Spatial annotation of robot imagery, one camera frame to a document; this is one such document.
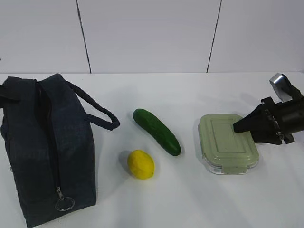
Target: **container lid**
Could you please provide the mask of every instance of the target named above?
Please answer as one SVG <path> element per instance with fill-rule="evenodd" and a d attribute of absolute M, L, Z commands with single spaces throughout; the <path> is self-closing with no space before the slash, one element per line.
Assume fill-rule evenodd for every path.
<path fill-rule="evenodd" d="M 203 157 L 224 174 L 246 173 L 258 162 L 259 154 L 251 133 L 233 130 L 233 124 L 240 119 L 236 114 L 208 114 L 200 120 Z"/>

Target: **green cucumber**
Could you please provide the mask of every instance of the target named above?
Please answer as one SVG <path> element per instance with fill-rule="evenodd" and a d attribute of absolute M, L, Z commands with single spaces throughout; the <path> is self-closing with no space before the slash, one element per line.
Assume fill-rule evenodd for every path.
<path fill-rule="evenodd" d="M 155 115 L 139 108 L 133 112 L 133 119 L 146 130 L 166 152 L 173 156 L 181 153 L 181 146 L 174 134 Z"/>

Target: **dark blue lunch bag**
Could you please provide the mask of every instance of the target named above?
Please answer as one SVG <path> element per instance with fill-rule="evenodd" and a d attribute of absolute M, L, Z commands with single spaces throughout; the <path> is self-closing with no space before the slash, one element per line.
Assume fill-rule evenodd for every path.
<path fill-rule="evenodd" d="M 76 94 L 112 122 L 87 114 Z M 118 119 L 60 74 L 37 81 L 8 77 L 0 86 L 1 134 L 28 227 L 96 204 L 90 123 Z"/>

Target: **zipper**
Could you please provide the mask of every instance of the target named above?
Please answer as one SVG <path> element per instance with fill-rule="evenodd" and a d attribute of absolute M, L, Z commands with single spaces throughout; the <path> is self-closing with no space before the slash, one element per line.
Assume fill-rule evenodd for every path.
<path fill-rule="evenodd" d="M 37 82 L 37 80 L 35 80 L 35 87 L 36 92 L 38 93 L 38 97 L 36 99 L 38 106 L 35 106 L 35 115 L 47 137 L 47 142 L 49 144 L 49 159 L 55 186 L 54 188 L 58 195 L 58 202 L 56 203 L 55 208 L 59 211 L 70 210 L 73 208 L 75 202 L 70 197 L 64 197 L 63 193 L 61 192 L 59 155 L 52 124 L 52 104 L 47 93 L 42 88 L 41 84 Z M 65 203 L 64 208 L 60 207 L 60 203 L 63 201 Z"/>

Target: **robotic arm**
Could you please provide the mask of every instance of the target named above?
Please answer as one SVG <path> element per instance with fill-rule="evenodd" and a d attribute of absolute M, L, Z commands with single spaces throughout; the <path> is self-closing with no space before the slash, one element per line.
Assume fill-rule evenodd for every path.
<path fill-rule="evenodd" d="M 292 133 L 304 130 L 304 97 L 283 74 L 269 81 L 282 102 L 276 104 L 271 97 L 262 99 L 262 104 L 233 125 L 234 131 L 250 131 L 255 143 L 293 143 Z"/>

